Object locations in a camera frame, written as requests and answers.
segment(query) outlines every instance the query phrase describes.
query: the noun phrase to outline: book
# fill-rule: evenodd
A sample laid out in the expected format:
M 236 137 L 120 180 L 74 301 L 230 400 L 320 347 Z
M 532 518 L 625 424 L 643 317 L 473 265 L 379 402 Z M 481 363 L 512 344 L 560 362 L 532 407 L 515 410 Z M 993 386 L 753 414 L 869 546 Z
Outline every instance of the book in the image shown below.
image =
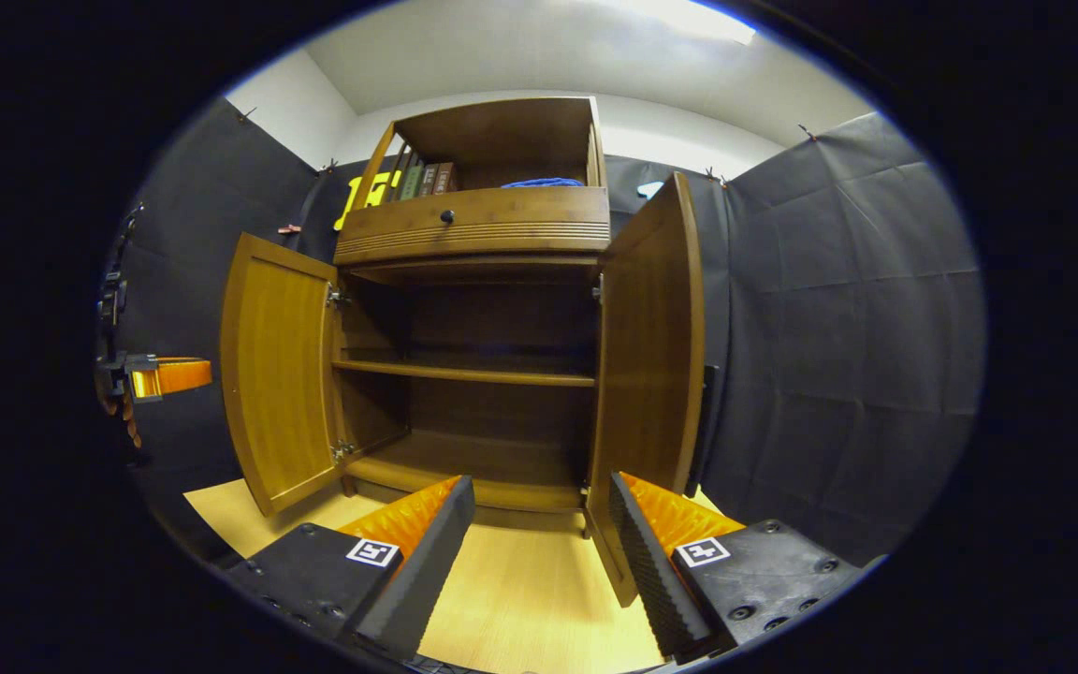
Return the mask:
M 423 168 L 423 184 L 418 187 L 418 195 L 430 195 L 431 189 L 436 187 L 436 174 L 440 165 L 427 165 Z
M 398 197 L 398 201 L 414 200 L 418 195 L 418 187 L 421 180 L 423 165 L 420 163 L 415 163 L 413 166 L 407 167 L 406 175 L 403 175 L 401 178 L 401 196 Z
M 398 179 L 398 183 L 393 184 L 393 175 L 398 173 L 399 167 L 401 167 L 402 173 L 405 173 L 406 167 L 401 163 L 402 153 L 406 151 L 406 141 L 401 141 L 401 148 L 398 149 L 398 159 L 393 160 L 393 167 L 389 169 L 389 181 L 386 183 L 385 192 L 381 195 L 381 203 L 387 204 L 397 200 L 401 195 L 401 178 Z M 406 157 L 406 163 L 410 163 L 410 157 L 415 156 L 415 149 L 410 149 L 410 154 Z
M 436 187 L 431 189 L 432 195 L 443 195 L 444 192 L 454 192 L 455 167 L 452 162 L 444 162 L 436 171 Z

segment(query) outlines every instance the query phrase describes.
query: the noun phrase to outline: cabinet door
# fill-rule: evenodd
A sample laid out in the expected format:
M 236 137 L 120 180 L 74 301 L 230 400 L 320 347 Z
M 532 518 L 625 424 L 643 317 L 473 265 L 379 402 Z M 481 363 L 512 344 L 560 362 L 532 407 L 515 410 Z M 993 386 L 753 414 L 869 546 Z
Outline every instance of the cabinet door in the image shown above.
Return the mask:
M 610 473 L 683 493 L 701 413 L 706 317 L 701 248 L 675 173 L 602 257 L 598 410 L 585 520 L 618 600 L 637 594 L 610 518 Z
M 244 234 L 223 294 L 219 366 L 231 442 L 260 512 L 338 477 L 327 306 L 335 267 Z

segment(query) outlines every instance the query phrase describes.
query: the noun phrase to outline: blue cloth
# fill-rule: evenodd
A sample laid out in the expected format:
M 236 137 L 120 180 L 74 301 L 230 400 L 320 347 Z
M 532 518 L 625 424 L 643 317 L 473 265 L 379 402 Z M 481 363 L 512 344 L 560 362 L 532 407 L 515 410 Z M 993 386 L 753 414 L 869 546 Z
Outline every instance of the blue cloth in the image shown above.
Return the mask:
M 536 178 L 534 180 L 510 182 L 508 184 L 503 184 L 502 188 L 551 188 L 553 184 L 568 184 L 568 187 L 572 188 L 585 187 L 581 180 L 573 180 L 572 178 Z

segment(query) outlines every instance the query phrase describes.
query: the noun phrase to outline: screw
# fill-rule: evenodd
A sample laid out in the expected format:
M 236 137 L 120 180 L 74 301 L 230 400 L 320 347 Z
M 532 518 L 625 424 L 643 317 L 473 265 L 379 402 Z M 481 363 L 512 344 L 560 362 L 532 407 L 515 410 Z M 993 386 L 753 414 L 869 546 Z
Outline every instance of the screw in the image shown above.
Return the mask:
M 746 620 L 755 614 L 756 609 L 754 606 L 740 606 L 740 608 L 735 608 L 731 614 L 728 614 L 727 617 L 731 620 Z

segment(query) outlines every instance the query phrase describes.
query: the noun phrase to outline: white wall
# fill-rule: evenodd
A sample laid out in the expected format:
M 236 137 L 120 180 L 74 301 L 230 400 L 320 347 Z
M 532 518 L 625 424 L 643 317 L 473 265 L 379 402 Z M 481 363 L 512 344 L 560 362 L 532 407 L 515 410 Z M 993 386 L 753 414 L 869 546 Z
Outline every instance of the white wall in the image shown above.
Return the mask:
M 356 121 L 344 96 L 302 50 L 266 66 L 226 98 L 240 112 L 257 108 L 249 119 L 316 169 L 330 163 Z M 363 159 L 375 146 L 373 140 Z
M 441 96 L 368 112 L 347 127 L 330 156 L 341 165 L 368 161 L 381 134 L 395 119 L 501 98 L 590 95 L 598 99 L 602 149 L 606 154 L 660 162 L 700 173 L 714 167 L 715 175 L 732 179 L 784 150 L 783 146 L 751 132 L 659 102 L 577 91 L 512 90 Z

